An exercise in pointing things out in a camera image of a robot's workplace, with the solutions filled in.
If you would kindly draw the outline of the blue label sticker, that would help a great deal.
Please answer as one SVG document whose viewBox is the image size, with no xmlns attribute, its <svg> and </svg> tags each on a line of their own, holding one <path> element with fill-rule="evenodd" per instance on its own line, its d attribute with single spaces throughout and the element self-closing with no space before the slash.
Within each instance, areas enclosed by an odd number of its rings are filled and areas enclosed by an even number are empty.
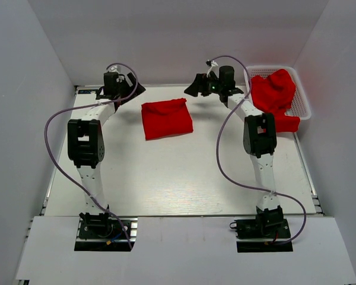
<svg viewBox="0 0 356 285">
<path fill-rule="evenodd" d="M 79 89 L 78 94 L 96 94 L 97 89 Z"/>
</svg>

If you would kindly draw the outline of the red t shirt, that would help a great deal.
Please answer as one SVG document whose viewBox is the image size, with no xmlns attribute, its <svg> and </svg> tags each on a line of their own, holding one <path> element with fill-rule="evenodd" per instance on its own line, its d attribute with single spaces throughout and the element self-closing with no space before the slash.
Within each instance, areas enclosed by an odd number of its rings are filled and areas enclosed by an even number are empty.
<svg viewBox="0 0 356 285">
<path fill-rule="evenodd" d="M 185 98 L 142 104 L 141 115 L 146 140 L 193 132 L 193 121 Z"/>
</svg>

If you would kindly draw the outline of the red t shirts pile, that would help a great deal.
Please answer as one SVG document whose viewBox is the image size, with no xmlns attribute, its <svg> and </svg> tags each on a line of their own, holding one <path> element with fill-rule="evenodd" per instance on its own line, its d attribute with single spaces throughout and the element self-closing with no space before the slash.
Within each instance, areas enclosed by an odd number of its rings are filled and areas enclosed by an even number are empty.
<svg viewBox="0 0 356 285">
<path fill-rule="evenodd" d="M 265 113 L 273 114 L 276 132 L 297 132 L 300 118 L 286 115 L 291 108 L 296 85 L 288 71 L 279 69 L 267 76 L 254 76 L 252 82 L 253 104 Z"/>
</svg>

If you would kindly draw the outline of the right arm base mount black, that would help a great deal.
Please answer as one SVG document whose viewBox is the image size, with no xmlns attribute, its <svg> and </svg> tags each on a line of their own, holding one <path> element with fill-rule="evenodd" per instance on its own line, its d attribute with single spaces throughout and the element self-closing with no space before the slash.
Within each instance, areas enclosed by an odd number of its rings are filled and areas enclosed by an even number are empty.
<svg viewBox="0 0 356 285">
<path fill-rule="evenodd" d="M 287 219 L 280 214 L 257 214 L 254 218 L 240 218 L 229 224 L 236 232 L 238 253 L 292 252 L 291 232 Z"/>
</svg>

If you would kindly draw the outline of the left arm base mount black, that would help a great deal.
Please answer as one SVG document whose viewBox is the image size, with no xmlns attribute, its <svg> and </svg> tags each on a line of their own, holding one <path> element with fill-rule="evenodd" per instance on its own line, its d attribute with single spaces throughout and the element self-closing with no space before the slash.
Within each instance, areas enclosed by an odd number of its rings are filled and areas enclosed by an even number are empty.
<svg viewBox="0 0 356 285">
<path fill-rule="evenodd" d="M 107 213 L 80 213 L 74 251 L 130 252 L 136 241 L 137 218 L 120 220 Z"/>
</svg>

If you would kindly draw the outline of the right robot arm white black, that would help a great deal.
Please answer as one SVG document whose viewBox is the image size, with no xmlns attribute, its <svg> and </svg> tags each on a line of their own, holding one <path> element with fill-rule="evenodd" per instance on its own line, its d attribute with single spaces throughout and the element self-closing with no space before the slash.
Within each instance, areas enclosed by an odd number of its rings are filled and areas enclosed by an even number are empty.
<svg viewBox="0 0 356 285">
<path fill-rule="evenodd" d="M 275 118 L 264 113 L 248 99 L 248 94 L 236 87 L 234 68 L 225 65 L 218 74 L 211 69 L 197 73 L 193 83 L 184 90 L 193 97 L 219 95 L 220 102 L 231 110 L 229 115 L 237 115 L 244 123 L 243 147 L 250 156 L 256 179 L 256 186 L 242 185 L 226 177 L 233 184 L 249 190 L 260 191 L 262 196 L 256 204 L 258 214 L 279 213 L 282 208 L 276 192 L 273 171 L 274 151 L 277 145 Z"/>
</svg>

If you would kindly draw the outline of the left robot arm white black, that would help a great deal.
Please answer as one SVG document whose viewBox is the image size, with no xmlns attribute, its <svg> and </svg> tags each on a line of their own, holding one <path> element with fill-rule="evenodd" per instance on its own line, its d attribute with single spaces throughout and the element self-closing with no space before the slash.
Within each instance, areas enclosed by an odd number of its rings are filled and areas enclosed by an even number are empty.
<svg viewBox="0 0 356 285">
<path fill-rule="evenodd" d="M 125 75 L 107 71 L 103 81 L 104 86 L 96 91 L 94 105 L 83 117 L 69 120 L 67 129 L 68 157 L 79 173 L 89 212 L 109 209 L 101 179 L 101 163 L 106 152 L 103 125 L 121 105 L 146 90 L 132 72 Z"/>
</svg>

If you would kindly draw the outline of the white plastic basket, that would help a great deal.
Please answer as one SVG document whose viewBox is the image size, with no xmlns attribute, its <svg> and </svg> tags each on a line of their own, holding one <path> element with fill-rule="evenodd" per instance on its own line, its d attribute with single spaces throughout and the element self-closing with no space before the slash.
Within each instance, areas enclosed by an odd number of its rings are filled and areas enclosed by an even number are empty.
<svg viewBox="0 0 356 285">
<path fill-rule="evenodd" d="M 307 97 L 301 85 L 298 74 L 294 68 L 282 65 L 253 65 L 247 67 L 250 78 L 257 75 L 261 76 L 262 78 L 266 78 L 279 69 L 286 70 L 289 73 L 293 83 L 295 84 L 295 94 L 291 102 L 291 108 L 287 109 L 285 114 L 287 116 L 297 116 L 301 121 L 309 120 L 312 115 L 310 105 L 307 101 Z"/>
</svg>

